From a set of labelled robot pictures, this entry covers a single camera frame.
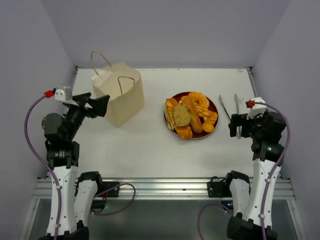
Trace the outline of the metal tongs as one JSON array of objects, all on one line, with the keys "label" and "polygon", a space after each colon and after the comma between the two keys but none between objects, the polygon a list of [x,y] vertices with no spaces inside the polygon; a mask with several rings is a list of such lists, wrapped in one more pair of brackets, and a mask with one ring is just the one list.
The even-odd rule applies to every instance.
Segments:
[{"label": "metal tongs", "polygon": [[237,107],[234,98],[228,96],[227,94],[220,94],[218,97],[218,131],[222,136],[224,141],[239,141],[240,140],[240,131],[237,129],[235,137],[230,137],[230,130],[228,124],[230,123],[230,118],[232,114],[237,113]]}]

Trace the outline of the fake twisted glazed bread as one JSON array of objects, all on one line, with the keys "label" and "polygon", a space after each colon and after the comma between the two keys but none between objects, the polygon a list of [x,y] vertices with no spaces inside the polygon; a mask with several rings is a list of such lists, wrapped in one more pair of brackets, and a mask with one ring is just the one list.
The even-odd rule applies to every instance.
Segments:
[{"label": "fake twisted glazed bread", "polygon": [[204,122],[209,122],[212,123],[213,125],[216,123],[217,119],[218,119],[218,113],[209,110],[208,108],[205,107],[201,107],[199,106],[197,103],[192,102],[195,106],[196,112],[198,114],[199,117],[203,118]]}]

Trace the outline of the fake small orange bun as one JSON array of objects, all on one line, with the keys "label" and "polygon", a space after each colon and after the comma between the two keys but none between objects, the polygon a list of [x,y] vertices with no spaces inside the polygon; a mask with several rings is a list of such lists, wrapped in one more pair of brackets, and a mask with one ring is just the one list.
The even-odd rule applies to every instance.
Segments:
[{"label": "fake small orange bun", "polygon": [[212,133],[215,129],[214,125],[210,122],[204,122],[202,128],[206,133]]}]

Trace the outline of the white paper bag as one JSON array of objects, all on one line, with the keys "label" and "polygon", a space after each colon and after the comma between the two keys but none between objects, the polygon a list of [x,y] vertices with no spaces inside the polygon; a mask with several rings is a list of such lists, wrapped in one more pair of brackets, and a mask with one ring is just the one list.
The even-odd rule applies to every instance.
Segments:
[{"label": "white paper bag", "polygon": [[97,70],[94,54],[102,55],[98,51],[90,54],[93,91],[97,98],[110,96],[105,118],[118,128],[145,105],[142,76],[124,62],[106,60],[107,66]]}]

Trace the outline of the fake round bun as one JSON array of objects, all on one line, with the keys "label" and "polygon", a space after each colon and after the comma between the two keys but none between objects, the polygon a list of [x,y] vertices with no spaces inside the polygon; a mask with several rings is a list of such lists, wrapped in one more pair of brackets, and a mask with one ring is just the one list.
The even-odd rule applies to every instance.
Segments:
[{"label": "fake round bun", "polygon": [[198,116],[198,113],[196,111],[195,105],[193,104],[192,100],[189,96],[186,96],[184,100],[182,101],[182,105],[185,106],[188,109],[189,115],[190,115],[190,124],[192,130],[200,134],[203,132],[203,127],[201,120]]}]

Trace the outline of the fake braided orange bread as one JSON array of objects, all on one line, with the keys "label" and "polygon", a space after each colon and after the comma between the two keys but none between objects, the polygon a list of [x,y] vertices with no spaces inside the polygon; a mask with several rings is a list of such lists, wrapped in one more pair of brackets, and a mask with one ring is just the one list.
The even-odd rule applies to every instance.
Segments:
[{"label": "fake braided orange bread", "polygon": [[[174,98],[168,98],[165,102],[167,108],[173,107],[176,105],[180,105]],[[193,136],[190,124],[182,127],[177,127],[174,121],[174,131],[179,135],[179,137],[183,140],[190,139]]]}]

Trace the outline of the fake speckled bread slice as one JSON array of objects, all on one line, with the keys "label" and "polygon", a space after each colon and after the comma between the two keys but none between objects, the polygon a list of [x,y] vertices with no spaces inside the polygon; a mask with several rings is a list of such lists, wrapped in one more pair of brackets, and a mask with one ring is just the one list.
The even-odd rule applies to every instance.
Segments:
[{"label": "fake speckled bread slice", "polygon": [[191,116],[187,107],[176,105],[173,107],[173,119],[177,127],[184,127],[190,124]]}]

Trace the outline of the fake triangle sandwich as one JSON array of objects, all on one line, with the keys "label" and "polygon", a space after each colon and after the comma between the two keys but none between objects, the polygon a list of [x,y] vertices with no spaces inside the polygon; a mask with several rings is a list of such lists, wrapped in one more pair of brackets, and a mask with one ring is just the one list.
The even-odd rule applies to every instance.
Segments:
[{"label": "fake triangle sandwich", "polygon": [[167,105],[164,103],[163,104],[163,112],[164,112],[164,117],[165,117],[165,121],[166,124],[168,126],[168,128],[173,131],[174,128],[174,116],[173,116],[173,107],[167,107]]}]

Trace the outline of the fake orange ring donut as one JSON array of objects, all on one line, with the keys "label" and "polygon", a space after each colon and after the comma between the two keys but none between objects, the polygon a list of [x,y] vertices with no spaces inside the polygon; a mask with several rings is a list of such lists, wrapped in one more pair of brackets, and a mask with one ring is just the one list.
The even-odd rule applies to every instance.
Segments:
[{"label": "fake orange ring donut", "polygon": [[201,107],[208,108],[210,105],[210,102],[207,99],[207,97],[201,92],[196,92],[196,91],[190,92],[188,94],[188,97],[191,99],[192,102],[195,102]]}]

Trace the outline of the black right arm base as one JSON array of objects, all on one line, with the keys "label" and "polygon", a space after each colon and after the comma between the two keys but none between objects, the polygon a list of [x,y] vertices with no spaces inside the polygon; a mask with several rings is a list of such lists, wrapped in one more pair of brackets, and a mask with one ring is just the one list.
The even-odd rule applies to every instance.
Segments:
[{"label": "black right arm base", "polygon": [[233,209],[232,194],[226,183],[225,177],[219,178],[217,176],[213,176],[210,181],[207,182],[206,186],[209,198],[230,198],[229,200],[221,200],[220,203],[230,210]]}]

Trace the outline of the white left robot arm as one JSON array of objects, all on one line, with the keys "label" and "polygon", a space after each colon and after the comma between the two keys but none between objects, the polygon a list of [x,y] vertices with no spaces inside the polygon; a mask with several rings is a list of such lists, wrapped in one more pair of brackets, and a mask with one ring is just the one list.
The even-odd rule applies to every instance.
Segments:
[{"label": "white left robot arm", "polygon": [[103,193],[99,172],[84,172],[76,179],[80,145],[74,137],[85,118],[104,117],[110,96],[96,99],[91,93],[75,95],[65,115],[50,113],[42,120],[46,160],[51,177],[50,218],[44,240],[87,240],[87,226],[94,197]]}]

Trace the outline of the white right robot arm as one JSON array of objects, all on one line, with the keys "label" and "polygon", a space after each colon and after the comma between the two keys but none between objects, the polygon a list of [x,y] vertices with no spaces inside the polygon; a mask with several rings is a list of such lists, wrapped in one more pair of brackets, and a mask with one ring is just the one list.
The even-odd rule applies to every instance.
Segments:
[{"label": "white right robot arm", "polygon": [[272,203],[277,177],[284,157],[279,143],[286,128],[284,118],[277,112],[266,110],[254,117],[233,114],[228,125],[234,137],[241,128],[243,138],[252,138],[253,180],[237,171],[228,174],[223,192],[233,198],[233,216],[226,234],[232,240],[276,240],[272,229]]}]

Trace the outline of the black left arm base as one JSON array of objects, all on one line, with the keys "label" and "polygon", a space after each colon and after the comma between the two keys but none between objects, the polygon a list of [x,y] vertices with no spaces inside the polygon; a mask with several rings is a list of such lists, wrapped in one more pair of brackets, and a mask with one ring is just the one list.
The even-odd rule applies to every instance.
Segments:
[{"label": "black left arm base", "polygon": [[[103,181],[100,189],[98,190],[98,194],[102,193],[103,191],[109,190],[120,183],[118,181]],[[100,200],[95,199],[93,200],[91,204],[91,209],[90,211],[92,213],[101,213],[106,207],[107,207],[107,198],[117,198],[119,196],[119,188],[116,187],[115,189],[104,193],[103,195],[100,195],[99,197],[101,198]]]}]

